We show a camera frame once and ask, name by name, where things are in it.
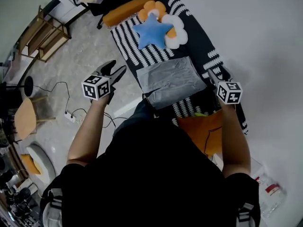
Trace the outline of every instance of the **gray floor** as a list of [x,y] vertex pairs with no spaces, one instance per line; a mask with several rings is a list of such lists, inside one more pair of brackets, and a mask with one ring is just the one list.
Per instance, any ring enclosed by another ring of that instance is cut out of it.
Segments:
[[[109,60],[116,60],[115,66],[126,65],[112,36],[106,27],[97,30],[99,17],[93,17],[87,12],[70,26],[72,39],[61,47],[47,62],[37,61],[27,75],[34,79],[34,84],[51,90],[56,82],[65,81],[68,84],[70,100],[67,110],[72,112],[78,108],[89,109],[90,102],[83,96],[81,82],[99,65]],[[138,98],[142,96],[141,89],[128,69],[122,79],[115,85],[115,96],[106,108],[112,117],[125,112],[123,116],[129,116],[136,105]],[[26,154],[26,147],[31,142],[39,144],[53,163],[58,175],[65,166],[68,149],[84,119],[85,113],[79,110],[75,113],[77,122],[72,123],[64,117],[65,105],[68,98],[64,84],[58,84],[52,93],[47,93],[39,88],[34,88],[32,97],[48,95],[48,99],[37,103],[37,113],[40,118],[56,117],[56,120],[41,123],[36,134],[30,135],[26,140],[19,142],[17,151]],[[116,119],[119,125],[123,119]],[[108,125],[109,119],[105,117],[104,126]],[[103,153],[112,139],[114,132],[113,124],[103,129],[99,154]],[[44,185],[35,176],[31,179],[37,184],[39,192],[45,189]]]

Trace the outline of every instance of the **wooden stool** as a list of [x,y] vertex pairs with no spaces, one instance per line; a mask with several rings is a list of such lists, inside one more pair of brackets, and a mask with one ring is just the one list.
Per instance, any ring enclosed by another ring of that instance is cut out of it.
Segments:
[[46,99],[47,96],[39,97],[31,100],[25,98],[21,106],[18,108],[15,114],[15,126],[20,139],[24,140],[29,136],[37,126],[38,122],[44,122],[49,120],[55,120],[56,118],[49,119],[37,119],[37,115],[34,109],[33,103]]

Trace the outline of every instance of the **power strip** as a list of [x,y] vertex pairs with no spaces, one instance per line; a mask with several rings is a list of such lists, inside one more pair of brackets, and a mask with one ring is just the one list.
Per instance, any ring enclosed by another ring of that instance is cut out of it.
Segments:
[[65,118],[69,119],[71,122],[75,123],[76,122],[76,117],[71,115],[69,112],[64,113]]

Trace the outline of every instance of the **star-shaped pillow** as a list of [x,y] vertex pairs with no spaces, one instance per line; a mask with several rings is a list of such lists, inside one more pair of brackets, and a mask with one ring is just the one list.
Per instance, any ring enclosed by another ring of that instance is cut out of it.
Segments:
[[133,30],[140,35],[139,49],[149,44],[154,44],[161,49],[165,48],[165,34],[173,28],[172,24],[163,24],[157,21],[156,16],[151,13],[145,23],[134,25]]

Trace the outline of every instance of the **white marker cube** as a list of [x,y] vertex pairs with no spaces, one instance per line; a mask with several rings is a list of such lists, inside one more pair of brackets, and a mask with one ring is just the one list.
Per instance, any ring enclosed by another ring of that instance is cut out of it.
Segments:
[[82,90],[85,97],[99,100],[110,93],[109,78],[89,75],[82,81]]
[[225,104],[239,104],[243,94],[239,82],[219,82],[217,96]]

